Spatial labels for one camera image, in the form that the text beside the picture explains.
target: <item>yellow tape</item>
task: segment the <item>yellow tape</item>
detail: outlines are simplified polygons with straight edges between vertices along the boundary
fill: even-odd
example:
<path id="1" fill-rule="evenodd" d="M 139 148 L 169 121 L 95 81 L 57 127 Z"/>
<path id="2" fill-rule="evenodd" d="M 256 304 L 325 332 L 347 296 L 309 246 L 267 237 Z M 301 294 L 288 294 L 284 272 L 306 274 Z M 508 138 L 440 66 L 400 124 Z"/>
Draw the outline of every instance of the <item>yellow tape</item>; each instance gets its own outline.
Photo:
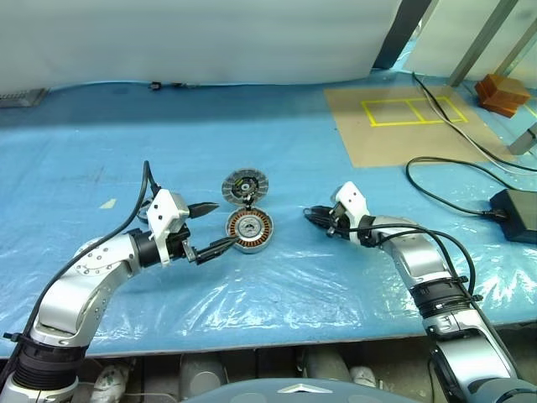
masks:
<path id="1" fill-rule="evenodd" d="M 468 123 L 468 119 L 462 114 L 462 112 L 453 104 L 450 98 L 448 97 L 437 97 L 438 101 L 445 101 L 459 116 L 460 119 L 453 119 L 451 120 L 453 123 L 458 122 L 464 122 Z M 415 101 L 427 101 L 427 98 L 392 98 L 392 99 L 372 99 L 367 101 L 361 101 L 363 110 L 365 111 L 366 115 L 369 118 L 369 122 L 371 123 L 372 128 L 379 128 L 384 126 L 409 126 L 412 124 L 437 124 L 437 123 L 444 123 L 443 120 L 425 120 L 423 115 L 420 113 L 420 111 L 415 107 L 415 105 L 412 102 Z M 386 123 L 378 123 L 373 114 L 371 113 L 371 110 L 368 108 L 369 103 L 394 103 L 394 102 L 403 102 L 405 103 L 410 110 L 416 115 L 416 117 L 419 120 L 416 121 L 405 121 L 405 122 L 386 122 Z"/>
<path id="2" fill-rule="evenodd" d="M 451 120 L 453 123 L 462 122 L 461 119 Z M 380 128 L 382 126 L 409 126 L 411 124 L 437 124 L 437 123 L 444 123 L 443 120 L 425 120 L 424 122 L 421 122 L 420 120 L 416 120 L 415 122 L 386 122 L 386 123 L 375 123 L 372 124 L 372 128 Z"/>
<path id="3" fill-rule="evenodd" d="M 451 101 L 450 98 L 447 98 L 447 97 L 438 97 L 438 98 L 436 98 L 436 99 L 439 99 L 439 100 L 442 100 L 442 101 L 446 101 L 447 104 L 451 107 L 451 109 L 453 109 L 453 110 L 455 111 L 455 113 L 456 113 L 457 115 L 459 115 L 459 118 L 461 118 L 462 122 L 464 122 L 464 123 L 468 123 L 468 119 L 466 118 L 466 116 L 464 116 L 464 115 L 462 114 L 462 112 L 459 111 L 459 109 L 458 109 L 455 105 L 453 105 L 453 102 Z"/>
<path id="4" fill-rule="evenodd" d="M 415 106 L 412 105 L 412 101 L 407 100 L 406 104 L 409 106 L 410 109 L 412 109 L 412 112 L 414 112 L 414 114 L 418 117 L 420 122 L 426 122 L 426 120 L 423 118 L 423 116 L 421 116 L 420 111 L 418 111 L 418 109 L 416 109 Z"/>
<path id="5" fill-rule="evenodd" d="M 373 117 L 373 114 L 369 110 L 368 105 L 366 104 L 365 101 L 362 101 L 362 107 L 366 111 L 366 115 L 368 116 L 369 121 L 371 122 L 371 126 L 372 127 L 375 126 L 377 124 L 377 122 L 375 121 L 375 118 Z"/>

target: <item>black cable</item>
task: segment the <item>black cable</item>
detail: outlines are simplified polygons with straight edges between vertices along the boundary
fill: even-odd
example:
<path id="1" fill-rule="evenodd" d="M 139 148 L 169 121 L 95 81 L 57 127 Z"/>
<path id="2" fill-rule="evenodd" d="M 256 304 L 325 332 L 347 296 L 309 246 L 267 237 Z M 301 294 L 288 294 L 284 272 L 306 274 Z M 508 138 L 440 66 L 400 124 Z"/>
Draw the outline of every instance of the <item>black cable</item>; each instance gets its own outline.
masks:
<path id="1" fill-rule="evenodd" d="M 414 230 L 419 230 L 419 231 L 421 231 L 423 233 L 426 233 L 427 235 L 429 235 L 431 238 L 433 238 L 435 240 L 435 242 L 440 247 L 440 249 L 441 249 L 442 253 L 444 254 L 444 256 L 445 257 L 447 256 L 446 262 L 447 262 L 447 266 L 448 266 L 448 268 L 450 270 L 451 276 L 454 279 L 459 278 L 458 274 L 456 273 L 455 269 L 453 268 L 453 264 L 451 263 L 451 258 L 449 257 L 449 253 L 447 252 L 446 247 L 438 239 L 436 234 L 434 234 L 435 231 L 431 231 L 431 230 L 429 230 L 429 229 L 427 229 L 425 227 L 421 227 L 419 225 L 413 225 L 413 224 L 379 224 L 379 225 L 371 225 L 371 226 L 362 227 L 362 228 L 349 228 L 349 229 L 336 228 L 335 231 L 337 233 L 360 233 L 360 232 L 373 231 L 374 229 L 382 229 L 382 228 L 412 228 Z M 451 235 L 444 234 L 444 233 L 442 233 L 442 234 L 446 235 L 446 238 L 449 237 L 448 239 L 450 239 L 452 242 L 453 242 L 453 240 L 456 240 Z M 498 332 L 496 332 L 496 329 L 494 328 L 492 323 L 488 320 L 487 316 L 483 313 L 481 308 L 477 305 L 476 301 L 472 298 L 472 295 L 470 295 L 470 292 L 465 287 L 461 287 L 461 289 L 467 294 L 467 298 L 470 301 L 470 305 L 472 306 L 473 309 L 475 309 L 477 311 L 478 315 L 480 316 L 480 318 L 483 321 L 483 324 L 485 325 L 487 330 L 490 332 L 490 334 L 493 337 L 494 341 L 503 350 L 503 353 L 507 356 L 509 362 L 513 366 L 514 372 L 517 375 L 517 377 L 520 378 L 520 379 L 523 379 L 523 376 L 522 376 L 517 364 L 515 363 L 513 356 L 511 355 L 511 353 L 509 352 L 509 350 L 507 349 L 507 347 L 503 343 L 503 340 L 499 337 Z"/>
<path id="2" fill-rule="evenodd" d="M 435 381 L 433 380 L 433 373 L 430 370 L 430 367 L 433 364 L 433 359 L 427 360 L 427 373 L 429 374 L 430 382 L 430 403 L 435 403 Z"/>
<path id="3" fill-rule="evenodd" d="M 475 214 L 477 216 L 494 217 L 494 218 L 497 218 L 497 219 L 504 219 L 505 218 L 505 214 L 503 212 L 495 211 L 495 210 L 476 211 L 476 210 L 471 210 L 469 208 L 460 207 L 460 206 L 458 206 L 456 204 L 451 203 L 450 201 L 447 201 L 446 199 L 444 199 L 444 198 L 442 198 L 440 196 L 437 196 L 436 194 L 432 193 L 431 191 L 427 191 L 422 186 L 418 185 L 418 183 L 414 180 L 414 178 L 410 174 L 410 166 L 412 164 L 416 164 L 416 163 L 419 163 L 419 162 L 450 162 L 452 164 L 460 164 L 460 165 L 471 166 L 472 168 L 480 170 L 480 171 L 486 173 L 487 175 L 491 176 L 493 179 L 495 179 L 496 181 L 498 181 L 499 183 L 501 183 L 502 185 L 504 185 L 508 189 L 519 190 L 516 187 L 510 185 L 508 182 L 504 181 L 499 176 L 495 175 L 490 170 L 488 170 L 486 168 L 483 168 L 482 166 L 480 166 L 478 164 L 473 164 L 472 162 L 467 162 L 467 161 L 462 161 L 462 160 L 453 160 L 453 159 L 450 159 L 450 158 L 429 157 L 429 156 L 416 157 L 416 158 L 413 158 L 412 160 L 410 160 L 409 162 L 407 162 L 406 166 L 404 167 L 404 173 L 406 174 L 406 178 L 409 180 L 410 184 L 413 187 L 415 187 L 416 189 L 418 189 L 422 193 L 425 193 L 427 196 L 432 197 L 433 199 L 437 200 L 438 202 L 446 204 L 447 206 L 449 206 L 451 208 L 454 208 L 454 209 L 456 209 L 456 210 L 458 210 L 460 212 L 466 212 L 468 214 Z"/>
<path id="4" fill-rule="evenodd" d="M 21 333 L 22 337 L 20 337 L 18 339 L 17 344 L 16 344 L 15 348 L 13 349 L 13 352 L 12 352 L 11 356 L 9 357 L 9 360 L 6 362 L 5 366 L 3 367 L 2 373 L 0 373 L 0 388 L 3 387 L 3 385 L 5 384 L 9 374 L 11 374 L 11 372 L 13 372 L 13 367 L 16 364 L 17 359 L 18 359 L 18 354 L 20 353 L 20 348 L 22 347 L 22 344 L 24 343 L 24 339 L 29 337 L 29 333 L 30 333 L 30 331 L 32 329 L 32 326 L 34 325 L 35 319 L 36 319 L 36 317 L 37 317 L 37 315 L 39 313 L 39 307 L 40 307 L 41 302 L 43 301 L 44 296 L 47 293 L 47 291 L 71 266 L 76 264 L 76 262 L 78 262 L 83 256 L 85 256 L 86 254 L 90 253 L 97 246 L 102 245 L 106 241 L 108 241 L 108 240 L 112 239 L 113 237 L 115 237 L 116 235 L 118 235 L 121 231 L 123 231 L 133 221 L 133 219 L 136 217 L 136 214 L 138 213 L 138 210 L 139 210 L 140 206 L 142 205 L 143 198 L 145 197 L 145 192 L 146 192 L 147 187 L 148 187 L 148 180 L 151 182 L 152 191 L 154 191 L 154 189 L 156 191 L 158 191 L 159 187 L 158 187 L 158 185 L 155 183 L 155 181 L 153 179 L 153 175 L 151 174 L 151 168 L 149 167 L 149 162 L 144 161 L 143 162 L 142 184 L 140 186 L 140 192 L 138 194 L 138 199 L 136 201 L 136 204 L 134 205 L 133 211 L 128 216 L 127 220 L 125 220 L 123 222 L 123 224 L 121 224 L 119 227 L 114 229 L 112 232 L 110 232 L 109 234 L 105 235 L 104 237 L 99 239 L 97 242 L 91 244 L 90 246 L 88 246 L 87 248 L 82 250 L 77 256 L 75 256 L 74 258 L 69 260 L 54 275 L 54 277 L 52 277 L 52 279 L 49 281 L 49 283 L 41 291 L 41 294 L 39 295 L 37 301 L 35 302 L 34 308 L 30 312 L 28 321 L 26 322 L 26 326 L 24 327 L 24 330 Z"/>
<path id="5" fill-rule="evenodd" d="M 462 243 L 459 242 L 458 239 L 452 237 L 450 234 L 442 233 L 440 231 L 434 231 L 434 230 L 431 230 L 431 232 L 434 235 L 438 235 L 440 237 L 449 239 L 450 241 L 452 241 L 461 250 L 462 254 L 464 255 L 464 258 L 467 261 L 468 271 L 470 272 L 470 279 L 468 281 L 468 293 L 472 296 L 473 291 L 474 291 L 474 289 L 476 287 L 476 277 L 477 277 L 476 266 L 473 263 L 472 256 L 470 256 L 470 254 L 468 253 L 468 251 L 464 247 L 464 245 L 462 245 Z M 413 231 L 404 231 L 402 233 L 393 233 L 391 235 L 388 235 L 387 237 L 384 237 L 384 238 L 380 239 L 375 246 L 379 246 L 379 245 L 383 244 L 384 242 L 389 241 L 392 238 L 396 238 L 396 237 L 403 236 L 403 235 L 410 235 L 412 233 L 423 233 L 423 231 L 420 231 L 419 229 L 415 229 Z"/>
<path id="6" fill-rule="evenodd" d="M 427 92 L 427 94 L 430 96 L 430 99 L 432 99 L 433 103 L 436 105 L 436 107 L 438 108 L 439 112 L 442 114 L 442 116 L 449 122 L 451 122 L 451 120 L 448 118 L 447 114 L 446 114 L 446 111 L 444 111 L 444 108 L 439 104 L 438 100 L 436 99 L 436 97 L 429 91 L 429 88 L 427 88 L 425 86 L 425 84 L 423 83 L 422 80 L 420 80 L 418 78 L 418 76 L 416 75 L 416 73 L 412 73 L 412 78 L 414 80 L 416 80 L 416 82 L 418 84 L 420 84 L 421 88 L 423 88 L 423 90 L 425 92 Z M 457 127 L 453 127 L 451 126 L 455 131 L 457 131 L 461 136 L 464 137 L 464 134 L 461 132 L 461 130 Z M 514 168 L 518 168 L 520 170 L 529 170 L 531 172 L 537 172 L 537 169 L 535 168 L 530 168 L 528 166 L 523 166 L 523 165 L 518 165 L 518 164 L 515 164 L 513 162 L 509 162 L 509 161 L 506 161 L 506 160 L 502 160 L 501 158 L 499 158 L 498 156 L 496 156 L 495 154 L 493 154 L 490 150 L 486 149 L 485 147 L 483 147 L 482 145 L 480 145 L 476 140 L 472 139 L 472 143 L 478 147 L 483 153 L 485 153 L 486 155 L 488 155 L 489 157 L 491 157 L 493 160 L 496 160 L 497 162 L 501 162 L 502 164 L 505 164 L 505 165 L 509 165 L 509 166 L 513 166 Z"/>
<path id="7" fill-rule="evenodd" d="M 451 276 L 453 276 L 453 278 L 455 278 L 455 279 L 458 278 L 458 275 L 457 275 L 457 273 L 455 271 L 455 266 L 453 265 L 453 262 L 451 261 L 451 256 L 450 256 L 449 252 L 447 251 L 446 246 L 442 243 L 442 241 L 440 241 L 438 236 L 436 236 L 433 231 L 431 231 L 431 230 L 429 230 L 429 229 L 427 229 L 425 227 L 421 227 L 420 225 L 416 225 L 416 224 L 407 224 L 407 223 L 378 224 L 378 225 L 371 225 L 371 226 L 367 226 L 367 227 L 345 228 L 345 229 L 344 228 L 336 228 L 335 225 L 333 225 L 332 227 L 334 228 L 334 231 L 336 233 L 362 233 L 362 232 L 365 233 L 367 231 L 373 231 L 374 229 L 383 229 L 383 228 L 411 228 L 411 229 L 414 229 L 414 230 L 421 231 L 422 233 L 426 233 L 427 235 L 429 235 L 431 238 L 434 239 L 434 241 L 436 242 L 436 244 L 440 248 L 442 254 L 444 255 L 444 259 L 446 260 L 447 267 L 448 267 L 448 269 L 450 271 Z"/>

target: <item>metal disc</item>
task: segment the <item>metal disc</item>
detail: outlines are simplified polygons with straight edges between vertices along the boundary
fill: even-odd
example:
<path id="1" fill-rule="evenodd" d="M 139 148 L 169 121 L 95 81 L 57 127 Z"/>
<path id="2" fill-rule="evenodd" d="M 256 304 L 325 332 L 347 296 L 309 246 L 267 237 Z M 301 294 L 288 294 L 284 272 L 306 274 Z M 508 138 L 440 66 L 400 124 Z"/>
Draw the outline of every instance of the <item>metal disc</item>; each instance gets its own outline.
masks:
<path id="1" fill-rule="evenodd" d="M 258 208 L 240 208 L 227 219 L 227 236 L 239 237 L 234 246 L 245 254 L 255 254 L 264 249 L 273 231 L 272 218 Z"/>
<path id="2" fill-rule="evenodd" d="M 252 205 L 269 190 L 269 180 L 260 170 L 242 169 L 232 172 L 222 183 L 222 195 L 238 206 Z"/>

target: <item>power cord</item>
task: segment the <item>power cord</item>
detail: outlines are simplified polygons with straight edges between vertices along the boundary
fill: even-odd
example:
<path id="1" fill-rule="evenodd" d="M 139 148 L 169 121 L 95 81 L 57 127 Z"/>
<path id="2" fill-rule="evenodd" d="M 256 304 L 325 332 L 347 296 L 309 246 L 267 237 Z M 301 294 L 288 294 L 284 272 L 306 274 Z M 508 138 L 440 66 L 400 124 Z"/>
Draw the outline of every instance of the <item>power cord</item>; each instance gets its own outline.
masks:
<path id="1" fill-rule="evenodd" d="M 472 256 L 470 256 L 470 254 L 468 253 L 467 249 L 462 245 L 462 243 L 460 243 L 456 238 L 452 237 L 451 235 L 449 235 L 447 233 L 441 233 L 440 231 L 431 231 L 431 232 L 434 235 L 438 235 L 440 237 L 449 239 L 450 241 L 452 241 L 461 250 L 462 254 L 464 255 L 464 258 L 467 261 L 468 271 L 470 272 L 470 279 L 468 281 L 468 293 L 472 296 L 474 288 L 476 286 L 476 266 L 473 263 Z M 413 231 L 404 231 L 402 233 L 393 233 L 391 235 L 388 235 L 387 237 L 384 237 L 384 238 L 380 239 L 374 246 L 380 246 L 381 244 L 383 244 L 386 241 L 389 241 L 392 238 L 402 237 L 403 235 L 410 235 L 412 233 L 423 233 L 423 231 L 421 231 L 419 229 L 415 229 Z"/>
<path id="2" fill-rule="evenodd" d="M 414 72 L 412 73 L 412 78 L 420 85 L 421 89 L 423 90 L 425 94 L 425 98 L 427 99 L 427 102 L 430 104 L 430 107 L 438 115 L 438 117 L 444 122 L 446 122 L 447 124 L 449 124 L 456 132 L 458 132 L 463 138 L 465 138 L 471 145 L 476 147 L 481 152 L 481 154 L 483 154 L 488 160 L 490 160 L 498 168 L 510 174 L 515 174 L 515 175 L 534 175 L 534 173 L 537 172 L 537 169 L 535 168 L 530 168 L 528 166 L 518 165 L 512 162 L 506 161 L 506 160 L 502 160 L 501 158 L 496 156 L 494 153 L 492 153 L 490 150 L 486 149 L 485 147 L 480 145 L 477 141 L 475 141 L 466 133 L 464 133 L 464 131 L 461 128 L 456 126 L 449 119 L 449 117 L 446 114 L 446 111 L 444 111 L 442 106 L 438 103 L 438 100 L 435 98 L 435 96 L 430 92 L 429 88 L 427 88 L 427 86 L 423 83 L 423 81 L 420 80 Z M 510 170 L 508 168 L 505 168 L 504 166 L 501 166 L 500 164 L 498 164 L 498 162 L 501 164 L 513 166 L 514 168 L 517 168 L 519 170 L 527 170 L 529 172 L 524 173 L 524 172 L 517 172 L 514 170 Z"/>
<path id="3" fill-rule="evenodd" d="M 371 226 L 368 226 L 368 227 L 361 227 L 361 228 L 346 228 L 346 229 L 335 228 L 335 232 L 336 233 L 365 233 L 365 234 L 367 234 L 368 232 L 373 231 L 375 229 L 383 229 L 383 228 L 411 228 L 411 229 L 415 230 L 417 233 L 426 233 L 427 235 L 429 235 L 431 238 L 433 238 L 435 240 L 435 242 L 438 244 L 439 248 L 441 249 L 442 254 L 446 258 L 447 267 L 448 267 L 448 270 L 449 270 L 451 276 L 453 277 L 453 279 L 455 279 L 455 280 L 460 280 L 461 279 L 459 277 L 459 275 L 457 274 L 457 272 L 455 271 L 454 267 L 453 267 L 453 263 L 451 262 L 451 257 L 449 255 L 449 253 L 447 252 L 446 246 L 442 243 L 442 241 L 440 241 L 438 236 L 435 234 L 435 233 L 438 233 L 437 231 L 429 230 L 428 228 L 421 227 L 420 225 L 414 225 L 414 224 L 379 224 L 379 225 L 371 225 Z M 405 232 L 401 232 L 401 233 L 396 233 L 396 234 L 393 234 L 393 235 L 394 236 L 403 236 L 404 234 L 405 234 Z M 442 236 L 446 235 L 447 236 L 446 238 L 449 237 L 448 239 L 450 239 L 451 241 L 453 241 L 455 239 L 451 235 L 447 235 L 447 234 L 444 234 L 444 233 L 442 233 L 442 234 L 443 234 Z M 456 241 L 457 247 L 459 247 L 459 244 L 462 246 L 462 244 L 459 241 Z M 481 308 L 477 304 L 476 298 L 473 298 L 472 294 L 470 294 L 470 291 L 467 290 L 465 287 L 461 287 L 461 289 L 463 290 L 463 292 L 466 293 L 467 299 L 470 301 L 470 305 L 472 306 L 473 309 L 475 309 L 477 311 L 477 314 L 482 319 L 485 327 L 490 332 L 490 334 L 493 337 L 494 341 L 498 344 L 498 346 L 503 350 L 503 352 L 507 356 L 509 362 L 513 366 L 514 372 L 517 375 L 517 377 L 520 378 L 520 379 L 523 379 L 524 377 L 522 376 L 522 374 L 521 374 L 521 372 L 520 372 L 520 370 L 518 368 L 518 365 L 514 361 L 513 356 L 511 355 L 511 353 L 509 352 L 509 350 L 507 349 L 507 347 L 503 343 L 503 340 L 499 337 L 499 335 L 496 332 L 496 329 L 494 328 L 492 323 L 488 320 L 487 316 L 485 316 L 485 314 L 483 313 L 483 311 L 481 310 Z"/>
<path id="4" fill-rule="evenodd" d="M 492 173 L 492 171 L 490 171 L 490 170 L 488 170 L 486 168 L 483 168 L 480 165 L 473 164 L 472 162 L 467 162 L 467 161 L 462 161 L 462 160 L 453 160 L 453 159 L 450 159 L 450 158 L 429 157 L 429 156 L 413 158 L 404 167 L 404 173 L 406 174 L 406 178 L 409 180 L 410 184 L 414 188 L 416 188 L 418 191 L 421 191 L 422 193 L 425 193 L 427 196 L 432 197 L 433 199 L 437 200 L 440 203 L 443 203 L 443 204 L 445 204 L 445 205 L 447 205 L 447 206 L 449 206 L 451 208 L 454 208 L 454 209 L 456 209 L 456 210 L 458 210 L 460 212 L 465 212 L 465 213 L 468 213 L 468 214 L 474 214 L 476 216 L 487 217 L 487 218 L 491 218 L 491 219 L 496 220 L 496 221 L 503 221 L 503 220 L 506 220 L 508 218 L 506 212 L 504 212 L 503 210 L 499 210 L 499 209 L 484 210 L 484 211 L 471 210 L 469 208 L 460 207 L 460 206 L 458 206 L 458 205 L 456 205 L 456 204 L 454 204 L 454 203 L 452 203 L 450 201 L 447 201 L 446 199 L 434 194 L 431 191 L 427 191 L 422 186 L 418 185 L 418 183 L 414 180 L 414 178 L 410 174 L 410 166 L 412 166 L 413 164 L 420 163 L 420 162 L 449 162 L 449 163 L 452 163 L 452 164 L 471 166 L 472 168 L 480 170 L 481 172 L 484 172 L 487 175 L 491 176 L 493 179 L 495 179 L 496 181 L 498 181 L 499 183 L 501 183 L 502 185 L 504 185 L 508 189 L 512 189 L 512 190 L 516 190 L 516 191 L 519 190 L 516 187 L 510 185 L 508 182 L 504 181 L 499 176 L 497 176 L 494 173 Z"/>
<path id="5" fill-rule="evenodd" d="M 430 403 L 435 403 L 435 381 L 433 380 L 433 372 L 432 372 L 432 364 L 433 359 L 429 359 L 427 361 L 427 373 L 429 374 L 429 382 L 430 382 Z"/>
<path id="6" fill-rule="evenodd" d="M 448 271 L 449 271 L 450 275 L 454 279 L 460 279 L 459 275 L 457 274 L 457 272 L 455 270 L 455 266 L 453 265 L 453 262 L 451 260 L 451 256 L 450 256 L 449 252 L 447 251 L 446 246 L 444 245 L 444 243 L 438 237 L 441 236 L 443 238 L 449 239 L 450 241 L 452 241 L 461 250 L 462 254 L 465 256 L 465 259 L 467 260 L 468 269 L 469 269 L 469 272 L 470 272 L 470 280 L 468 282 L 467 293 L 468 293 L 468 295 L 470 297 L 472 297 L 474 287 L 475 287 L 475 284 L 476 284 L 476 267 L 475 267 L 475 264 L 473 263 L 472 256 L 470 256 L 470 254 L 468 253 L 468 251 L 464 247 L 464 245 L 462 245 L 461 242 L 459 242 L 457 239 L 455 239 L 451 235 L 449 235 L 447 233 L 441 233 L 440 231 L 430 230 L 428 228 L 422 227 L 422 226 L 417 225 L 417 224 L 407 224 L 407 223 L 377 224 L 377 225 L 371 225 L 371 226 L 360 227 L 360 228 L 336 228 L 336 224 L 334 223 L 332 225 L 332 227 L 334 228 L 334 231 L 336 233 L 365 233 L 365 234 L 367 234 L 368 232 L 373 231 L 375 229 L 384 229 L 384 228 L 410 228 L 410 229 L 413 230 L 413 231 L 405 231 L 405 232 L 401 232 L 401 233 L 393 233 L 391 235 L 383 237 L 383 238 L 379 239 L 376 243 L 373 243 L 373 244 L 370 245 L 370 246 L 373 246 L 373 247 L 380 246 L 382 243 L 384 243 L 384 242 L 386 242 L 386 241 L 388 241 L 388 240 L 390 240 L 392 238 L 402 237 L 403 235 L 409 235 L 411 233 L 426 233 L 427 235 L 429 235 L 436 242 L 436 244 L 440 248 L 440 250 L 442 252 L 442 255 L 444 256 L 444 260 L 446 261 L 447 268 L 448 268 Z"/>
<path id="7" fill-rule="evenodd" d="M 136 214 L 138 213 L 138 210 L 140 209 L 140 206 L 142 205 L 143 198 L 145 197 L 145 192 L 148 187 L 148 182 L 151 185 L 151 191 L 153 192 L 154 196 L 156 196 L 156 193 L 159 191 L 160 187 L 157 185 L 153 178 L 153 174 L 151 173 L 151 168 L 149 167 L 149 162 L 144 161 L 143 162 L 143 174 L 142 174 L 142 184 L 140 186 L 140 192 L 138 194 L 138 199 L 136 201 L 136 204 L 134 205 L 134 209 L 131 211 L 131 214 L 128 216 L 128 218 L 121 224 L 119 227 L 114 229 L 109 234 L 105 235 L 104 237 L 100 238 L 95 243 L 91 244 L 87 248 L 83 249 L 79 254 L 77 254 L 74 258 L 69 260 L 55 275 L 52 277 L 52 279 L 49 281 L 49 283 L 44 287 L 44 289 L 41 291 L 41 294 L 37 298 L 37 301 L 35 302 L 34 308 L 30 312 L 28 321 L 26 322 L 26 326 L 24 327 L 24 330 L 20 334 L 14 334 L 9 335 L 7 333 L 4 333 L 5 338 L 10 338 L 12 341 L 16 342 L 15 348 L 13 349 L 13 352 L 11 353 L 11 356 L 9 357 L 9 360 L 6 362 L 6 364 L 3 367 L 2 373 L 0 373 L 0 388 L 3 387 L 6 380 L 8 379 L 9 374 L 13 372 L 13 368 L 15 364 L 17 363 L 18 355 L 20 353 L 20 349 L 22 347 L 24 339 L 29 337 L 29 333 L 32 329 L 32 326 L 34 325 L 35 319 L 39 313 L 39 307 L 41 306 L 41 302 L 44 299 L 45 294 L 50 289 L 50 287 L 71 267 L 73 264 L 76 264 L 82 257 L 84 257 L 86 254 L 90 253 L 93 249 L 95 249 L 97 246 L 102 245 L 106 241 L 112 239 L 116 235 L 118 235 L 121 231 L 123 231 L 127 226 L 133 221 L 133 219 L 136 217 Z"/>

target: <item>blue plastic sheet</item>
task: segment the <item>blue plastic sheet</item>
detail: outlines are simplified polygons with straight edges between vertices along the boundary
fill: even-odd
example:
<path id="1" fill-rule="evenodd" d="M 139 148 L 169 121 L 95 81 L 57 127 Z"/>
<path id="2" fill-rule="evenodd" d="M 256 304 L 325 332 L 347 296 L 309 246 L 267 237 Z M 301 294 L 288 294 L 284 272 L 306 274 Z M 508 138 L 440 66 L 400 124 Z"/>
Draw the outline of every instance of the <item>blue plastic sheet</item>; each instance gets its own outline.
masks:
<path id="1" fill-rule="evenodd" d="M 460 239 L 476 262 L 476 292 L 494 322 L 535 319 L 535 246 L 507 242 L 496 223 L 424 197 L 401 167 L 352 168 L 322 90 L 237 86 L 150 92 L 117 83 L 52 92 L 38 108 L 1 111 L 0 330 L 22 330 L 53 273 L 86 240 L 129 214 L 145 159 L 157 181 L 187 202 L 221 204 L 189 222 L 191 244 L 198 248 L 225 235 L 227 216 L 236 208 L 222 197 L 224 178 L 243 167 L 261 170 L 269 189 L 259 207 L 273 218 L 274 236 L 259 254 L 232 249 L 201 266 L 180 260 L 146 269 L 112 298 L 89 353 L 421 334 L 418 312 L 386 254 L 329 239 L 302 216 L 305 207 L 329 205 L 331 193 L 345 181 L 356 183 L 372 214 L 408 217 Z M 527 156 L 524 162 L 535 159 Z M 460 166 L 416 166 L 414 175 L 469 207 L 487 208 L 488 198 L 501 190 Z M 528 176 L 508 179 L 536 187 Z M 100 208 L 111 199 L 113 208 Z M 139 222 L 132 227 L 144 228 Z M 464 258 L 451 246 L 450 251 L 457 270 L 467 274 Z M 12 347 L 1 341 L 0 355 Z"/>

